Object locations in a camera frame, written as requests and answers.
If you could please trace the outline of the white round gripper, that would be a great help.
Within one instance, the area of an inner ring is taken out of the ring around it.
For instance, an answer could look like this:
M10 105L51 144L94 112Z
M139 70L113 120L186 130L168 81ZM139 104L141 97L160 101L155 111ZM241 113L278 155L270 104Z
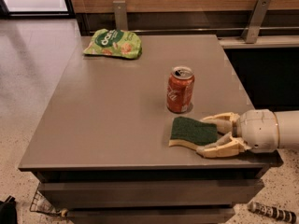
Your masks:
M204 158L233 157L247 150L272 153L278 149L278 121L268 109L250 110L241 116L234 112L220 113L200 121L215 124L217 131L225 134L215 143L196 149L196 153Z

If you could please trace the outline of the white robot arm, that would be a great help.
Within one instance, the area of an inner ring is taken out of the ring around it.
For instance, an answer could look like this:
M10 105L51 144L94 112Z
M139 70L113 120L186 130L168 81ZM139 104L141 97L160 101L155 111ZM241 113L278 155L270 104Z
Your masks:
M201 119L215 124L222 137L198 147L204 158L226 158L250 151L271 153L277 149L299 149L299 111L272 112L253 109L241 115L229 112Z

